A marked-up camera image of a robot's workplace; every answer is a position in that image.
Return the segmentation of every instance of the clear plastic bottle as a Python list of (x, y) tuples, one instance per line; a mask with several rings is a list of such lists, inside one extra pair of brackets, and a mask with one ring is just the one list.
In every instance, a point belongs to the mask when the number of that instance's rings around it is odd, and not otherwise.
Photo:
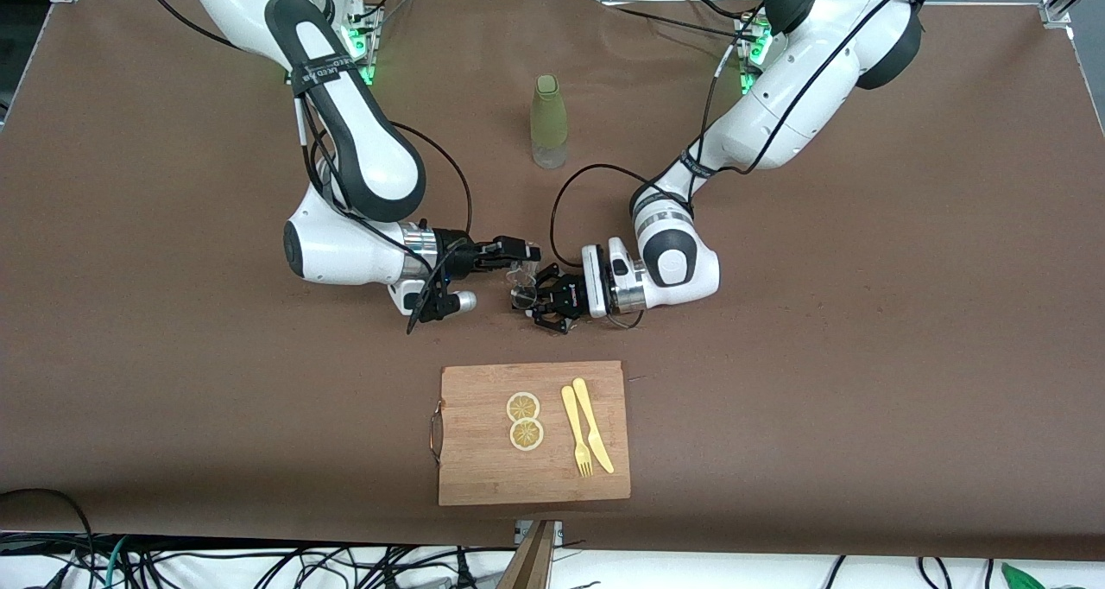
[(537, 77), (529, 109), (529, 139), (539, 167), (560, 168), (568, 161), (568, 112), (556, 76)]

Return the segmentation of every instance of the cutting board handle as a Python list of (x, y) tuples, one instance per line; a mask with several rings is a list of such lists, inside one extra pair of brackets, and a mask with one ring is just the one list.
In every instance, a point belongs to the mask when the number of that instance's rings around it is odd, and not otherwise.
[(441, 467), (441, 451), (439, 451), (441, 449), (441, 444), (438, 444), (436, 441), (439, 437), (441, 437), (442, 443), (444, 443), (445, 439), (445, 428), (441, 417), (441, 409), (444, 407), (445, 400), (439, 399), (438, 408), (434, 408), (433, 414), (430, 414), (430, 455), (433, 455), (433, 463), (436, 464), (438, 467)]

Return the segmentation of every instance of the table surface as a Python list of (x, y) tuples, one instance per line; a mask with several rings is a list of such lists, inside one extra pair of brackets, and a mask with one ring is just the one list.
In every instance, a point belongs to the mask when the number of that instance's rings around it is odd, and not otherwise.
[[(64, 490), (98, 532), (502, 544), (555, 516), (594, 548), (1101, 558), (1105, 140), (1034, 8), (923, 19), (906, 73), (792, 164), (696, 197), (715, 296), (559, 337), (483, 275), (474, 313), (407, 337), (382, 286), (287, 270), (306, 180), (276, 65), (152, 0), (55, 7), (0, 134), (0, 488)], [(576, 168), (654, 175), (687, 144), (723, 49), (592, 0), (411, 0), (373, 92), (465, 167), (476, 238), (548, 251)], [(568, 105), (560, 171), (529, 157), (540, 73)], [(415, 144), (414, 218), (461, 225)], [(634, 187), (581, 177), (561, 248), (630, 239)], [(442, 366), (608, 359), (632, 380), (630, 499), (435, 505)], [(73, 528), (50, 502), (0, 513)]]

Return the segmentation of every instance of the white floor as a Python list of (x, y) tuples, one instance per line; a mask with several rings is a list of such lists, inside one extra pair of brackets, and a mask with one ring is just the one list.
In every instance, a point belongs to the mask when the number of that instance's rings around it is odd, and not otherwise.
[[(406, 560), (451, 548), (422, 548)], [(325, 554), (330, 550), (320, 549)], [(358, 562), (372, 562), (382, 555), (381, 548), (355, 549)], [(307, 556), (309, 565), (319, 555)], [(474, 576), (502, 571), (511, 555), (486, 553), (470, 555)], [(253, 587), (278, 559), (251, 558), (208, 560), (179, 557), (158, 565), (159, 571), (182, 589), (241, 589)], [(680, 553), (621, 553), (612, 550), (564, 550), (552, 565), (550, 589), (575, 589), (591, 582), (599, 589), (727, 588), (727, 589), (821, 589), (832, 567), (831, 556), (722, 555)], [(453, 558), (442, 559), (452, 564)], [(929, 560), (929, 576), (943, 588), (936, 565)], [(1060, 587), (1105, 588), (1105, 562), (1007, 561), (1018, 566), (1049, 589)], [(983, 589), (986, 562), (980, 559), (945, 559), (953, 589)], [(48, 557), (0, 557), (0, 589), (25, 589), (44, 586), (63, 566)], [(270, 586), (291, 588), (301, 569), (298, 560), (287, 565)], [(348, 567), (334, 565), (352, 581)], [(444, 568), (403, 572), (398, 582), (403, 588), (422, 587), (438, 579), (456, 578)], [(71, 574), (63, 589), (87, 587), (85, 572)], [(345, 580), (335, 574), (314, 574), (305, 589), (344, 589)], [(991, 587), (1006, 589), (1006, 581), (996, 568)], [(841, 566), (834, 589), (927, 589), (916, 568), (916, 560), (906, 557), (849, 557)]]

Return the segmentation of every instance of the wooden cutting board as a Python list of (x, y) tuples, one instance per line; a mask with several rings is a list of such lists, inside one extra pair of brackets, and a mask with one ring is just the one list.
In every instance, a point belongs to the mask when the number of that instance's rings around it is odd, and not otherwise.
[[(591, 457), (593, 475), (576, 467), (575, 439), (560, 389), (587, 380), (594, 420), (614, 472)], [(540, 401), (545, 439), (533, 451), (511, 443), (506, 404), (516, 392)], [(439, 505), (502, 505), (629, 498), (625, 388), (620, 361), (446, 366), (441, 374)], [(583, 439), (590, 431), (579, 411)]]

